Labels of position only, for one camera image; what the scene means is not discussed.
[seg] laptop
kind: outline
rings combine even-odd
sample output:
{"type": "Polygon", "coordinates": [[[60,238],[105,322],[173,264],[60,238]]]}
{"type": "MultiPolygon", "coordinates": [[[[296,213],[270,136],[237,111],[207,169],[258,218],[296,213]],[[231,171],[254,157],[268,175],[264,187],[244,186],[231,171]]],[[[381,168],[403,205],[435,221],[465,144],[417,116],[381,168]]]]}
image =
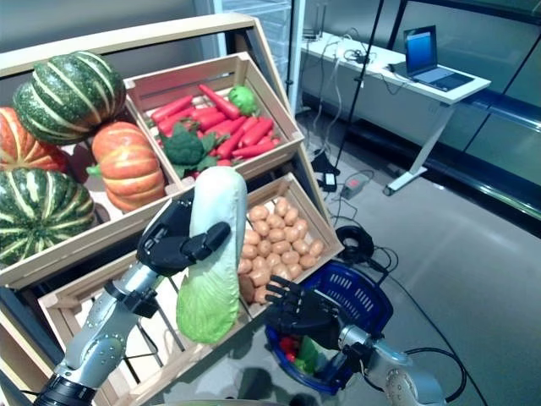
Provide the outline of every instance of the laptop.
{"type": "Polygon", "coordinates": [[[404,31],[407,76],[440,91],[452,91],[473,80],[438,66],[436,26],[431,25],[404,31]]]}

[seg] desk leg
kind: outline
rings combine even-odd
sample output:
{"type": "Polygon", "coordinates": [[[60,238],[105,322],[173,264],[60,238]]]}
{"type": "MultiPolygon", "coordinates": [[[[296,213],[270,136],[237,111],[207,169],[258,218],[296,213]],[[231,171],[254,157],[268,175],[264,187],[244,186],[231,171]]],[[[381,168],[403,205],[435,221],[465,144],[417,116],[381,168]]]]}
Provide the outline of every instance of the desk leg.
{"type": "Polygon", "coordinates": [[[417,158],[415,158],[412,167],[410,167],[409,170],[403,175],[399,176],[385,186],[385,188],[383,189],[383,193],[385,195],[393,195],[396,191],[406,186],[406,184],[409,184],[412,180],[426,172],[426,167],[424,167],[423,164],[426,161],[426,158],[429,156],[429,153],[432,151],[432,148],[434,148],[434,145],[440,138],[443,129],[449,122],[449,119],[454,112],[455,105],[448,106],[446,109],[444,109],[444,111],[440,114],[440,116],[434,123],[432,135],[423,144],[423,147],[418,153],[417,158]]]}

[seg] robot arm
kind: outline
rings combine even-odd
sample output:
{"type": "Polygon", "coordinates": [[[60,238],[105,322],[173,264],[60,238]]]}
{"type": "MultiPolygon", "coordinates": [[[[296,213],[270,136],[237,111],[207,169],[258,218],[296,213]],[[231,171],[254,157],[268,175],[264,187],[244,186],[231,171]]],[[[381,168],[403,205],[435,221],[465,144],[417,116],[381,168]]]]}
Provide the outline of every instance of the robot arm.
{"type": "Polygon", "coordinates": [[[152,317],[158,310],[155,289],[161,280],[203,260],[225,241],[230,233],[225,222],[189,237],[193,198],[189,191],[169,200],[155,215],[139,241],[137,261],[120,280],[106,284],[35,405],[90,405],[122,361],[126,339],[139,318],[152,317]]]}
{"type": "Polygon", "coordinates": [[[342,351],[357,370],[381,387],[393,406],[441,406],[445,398],[433,376],[415,366],[411,358],[397,352],[382,337],[371,337],[353,325],[341,306],[317,291],[273,276],[279,286],[266,299],[273,305],[266,321],[278,332],[307,335],[319,345],[342,351]]]}

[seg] laptop screen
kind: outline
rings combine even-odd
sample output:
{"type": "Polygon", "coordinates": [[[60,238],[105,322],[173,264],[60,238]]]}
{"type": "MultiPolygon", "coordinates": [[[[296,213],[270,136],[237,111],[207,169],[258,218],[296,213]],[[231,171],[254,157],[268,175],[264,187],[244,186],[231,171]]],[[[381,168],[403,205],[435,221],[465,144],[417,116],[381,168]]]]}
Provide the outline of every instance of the laptop screen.
{"type": "Polygon", "coordinates": [[[407,74],[420,74],[438,65],[436,54],[436,27],[404,31],[407,74]]]}

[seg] blue basket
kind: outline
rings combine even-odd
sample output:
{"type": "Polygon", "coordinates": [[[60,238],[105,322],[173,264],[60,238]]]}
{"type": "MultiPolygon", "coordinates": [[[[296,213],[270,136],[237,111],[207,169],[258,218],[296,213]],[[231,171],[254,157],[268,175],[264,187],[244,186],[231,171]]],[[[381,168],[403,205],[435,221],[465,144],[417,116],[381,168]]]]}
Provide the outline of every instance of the blue basket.
{"type": "MultiPolygon", "coordinates": [[[[392,305],[372,279],[339,261],[330,261],[302,283],[306,289],[317,289],[342,305],[352,321],[370,334],[381,333],[392,316],[392,305]]],[[[352,371],[344,367],[345,356],[337,354],[317,376],[307,375],[290,362],[279,346],[280,334],[266,326],[270,350],[280,367],[294,380],[312,389],[336,394],[344,388],[352,371]]]]}

